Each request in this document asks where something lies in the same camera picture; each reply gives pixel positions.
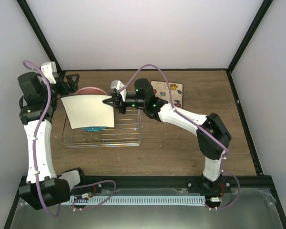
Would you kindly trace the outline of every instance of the wire basket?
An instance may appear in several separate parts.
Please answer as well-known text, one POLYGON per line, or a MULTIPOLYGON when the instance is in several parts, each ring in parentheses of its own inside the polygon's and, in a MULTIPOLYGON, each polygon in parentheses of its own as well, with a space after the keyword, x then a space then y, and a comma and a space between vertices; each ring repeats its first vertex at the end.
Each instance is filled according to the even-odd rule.
POLYGON ((142 139, 142 111, 127 108, 126 114, 114 110, 115 127, 99 132, 71 129, 66 116, 61 143, 70 148, 138 146, 142 139))

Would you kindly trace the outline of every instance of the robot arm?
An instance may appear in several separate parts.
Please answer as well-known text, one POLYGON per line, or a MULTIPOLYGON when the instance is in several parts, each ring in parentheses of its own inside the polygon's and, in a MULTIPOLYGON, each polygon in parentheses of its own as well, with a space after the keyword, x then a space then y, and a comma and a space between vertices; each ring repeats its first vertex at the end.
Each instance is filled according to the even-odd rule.
POLYGON ((40 75, 35 72, 25 73, 18 77, 19 85, 23 92, 23 97, 19 101, 21 109, 20 120, 24 124, 29 152, 27 185, 19 188, 19 194, 35 209, 42 208, 37 194, 36 173, 38 173, 41 192, 47 206, 68 201, 71 189, 79 184, 83 178, 83 171, 80 168, 66 171, 62 176, 57 178, 52 163, 50 145, 51 121, 57 107, 57 99, 60 95, 68 95, 76 92, 79 75, 68 75, 66 76, 67 82, 65 82, 56 73, 54 62, 44 63, 41 66, 41 70, 50 83, 51 105, 39 126, 36 138, 33 137, 33 134, 47 103, 47 89, 44 82, 40 80, 40 75), (38 171, 34 169, 33 139, 36 139, 38 171))
POLYGON ((168 101, 155 97, 153 87, 147 79, 138 79, 135 81, 134 86, 135 93, 128 93, 126 90, 122 90, 121 93, 119 93, 119 90, 122 89, 124 85, 120 81, 113 81, 111 85, 111 88, 114 89, 112 98, 106 99, 103 102, 118 109, 122 114, 126 112, 127 107, 142 109, 151 119, 155 119, 159 122, 171 123, 186 129, 197 136, 200 150, 205 156, 203 176, 208 180, 205 186, 212 188, 214 182, 216 183, 220 177, 220 165, 222 155, 225 151, 195 125, 178 115, 174 109, 200 125, 224 146, 228 147, 231 141, 231 135, 220 117, 214 113, 206 116, 203 114, 195 114, 177 107, 172 108, 168 101))

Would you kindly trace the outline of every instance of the white paper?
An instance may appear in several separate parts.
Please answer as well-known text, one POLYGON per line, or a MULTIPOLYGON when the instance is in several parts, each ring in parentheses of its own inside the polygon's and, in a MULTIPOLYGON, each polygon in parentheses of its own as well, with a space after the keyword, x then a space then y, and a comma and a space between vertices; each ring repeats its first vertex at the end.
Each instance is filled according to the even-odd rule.
POLYGON ((71 129, 90 126, 114 127, 113 107, 104 104, 104 94, 79 94, 61 98, 71 129))

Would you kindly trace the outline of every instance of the white wall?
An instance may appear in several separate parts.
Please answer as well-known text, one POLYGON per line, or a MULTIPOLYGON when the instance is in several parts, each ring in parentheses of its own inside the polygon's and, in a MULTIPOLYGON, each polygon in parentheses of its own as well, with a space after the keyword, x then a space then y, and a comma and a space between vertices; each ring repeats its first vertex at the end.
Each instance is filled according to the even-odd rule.
POLYGON ((0 1, 0 229, 22 175, 28 168, 27 140, 19 119, 22 92, 17 77, 26 72, 23 59, 48 61, 15 0, 0 1))
POLYGON ((263 170, 286 214, 286 0, 273 1, 233 79, 263 170))
POLYGON ((262 0, 28 0, 61 67, 226 68, 262 0))

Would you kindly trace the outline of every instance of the blue bowl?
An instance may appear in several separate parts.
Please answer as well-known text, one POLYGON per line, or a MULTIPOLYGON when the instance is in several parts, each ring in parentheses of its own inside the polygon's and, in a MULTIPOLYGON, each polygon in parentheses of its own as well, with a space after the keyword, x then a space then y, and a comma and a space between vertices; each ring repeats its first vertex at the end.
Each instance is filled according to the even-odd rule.
POLYGON ((98 126, 91 126, 91 127, 84 127, 82 128, 82 130, 86 130, 86 131, 94 131, 94 132, 98 132, 98 131, 101 131, 101 130, 104 130, 106 129, 106 127, 98 127, 98 126))

